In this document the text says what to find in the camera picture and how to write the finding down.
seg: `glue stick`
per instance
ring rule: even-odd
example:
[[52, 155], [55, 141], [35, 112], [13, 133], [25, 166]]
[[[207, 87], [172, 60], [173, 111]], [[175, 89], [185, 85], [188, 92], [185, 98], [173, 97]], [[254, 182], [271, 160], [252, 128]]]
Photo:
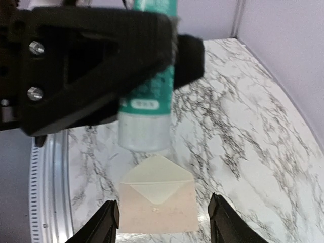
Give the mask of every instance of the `glue stick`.
[[[177, 0], [134, 0], [132, 9], [166, 14], [176, 21]], [[121, 147], [135, 152], [156, 152], [170, 146], [173, 83], [171, 65], [121, 99], [118, 114]]]

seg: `marble countertop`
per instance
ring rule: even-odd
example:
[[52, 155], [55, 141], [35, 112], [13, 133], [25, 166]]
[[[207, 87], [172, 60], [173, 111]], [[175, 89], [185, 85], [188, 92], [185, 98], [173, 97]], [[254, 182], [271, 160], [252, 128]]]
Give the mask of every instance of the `marble countertop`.
[[[194, 174], [199, 231], [117, 234], [116, 242], [210, 242], [213, 192], [268, 242], [324, 242], [323, 154], [310, 129], [242, 44], [225, 39], [205, 45], [205, 77], [174, 94], [168, 151]], [[117, 126], [70, 131], [75, 232], [106, 200], [118, 200], [122, 176], [149, 156], [120, 148]]]

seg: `pink envelope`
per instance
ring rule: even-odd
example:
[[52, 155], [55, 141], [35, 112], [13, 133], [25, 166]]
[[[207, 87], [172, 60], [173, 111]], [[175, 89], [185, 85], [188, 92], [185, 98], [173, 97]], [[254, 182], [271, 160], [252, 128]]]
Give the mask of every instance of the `pink envelope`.
[[156, 156], [129, 171], [120, 183], [121, 233], [178, 233], [198, 230], [193, 175]]

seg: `gray marble vein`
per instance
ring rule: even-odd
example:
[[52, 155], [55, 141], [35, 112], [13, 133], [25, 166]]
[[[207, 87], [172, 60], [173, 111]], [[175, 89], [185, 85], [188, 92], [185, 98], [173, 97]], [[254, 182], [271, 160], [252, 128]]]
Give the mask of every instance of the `gray marble vein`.
[[[174, 93], [172, 147], [162, 152], [194, 174], [199, 231], [117, 234], [117, 242], [210, 242], [213, 192], [269, 242], [324, 242], [323, 155], [310, 129], [237, 40], [205, 46], [206, 74]], [[75, 231], [106, 200], [118, 200], [120, 179], [151, 156], [120, 148], [117, 126], [70, 130]]]

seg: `silver metal strip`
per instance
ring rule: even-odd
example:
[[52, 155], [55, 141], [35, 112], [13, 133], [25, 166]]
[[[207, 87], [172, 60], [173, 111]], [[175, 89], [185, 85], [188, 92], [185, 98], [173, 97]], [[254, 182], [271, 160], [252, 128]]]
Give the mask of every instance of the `silver metal strip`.
[[69, 195], [68, 131], [32, 146], [29, 215], [32, 243], [65, 243], [73, 236]]
[[235, 16], [234, 16], [234, 22], [233, 22], [233, 28], [231, 32], [231, 38], [237, 38], [239, 28], [242, 22], [244, 7], [246, 4], [246, 0], [238, 0], [237, 6], [235, 10]]

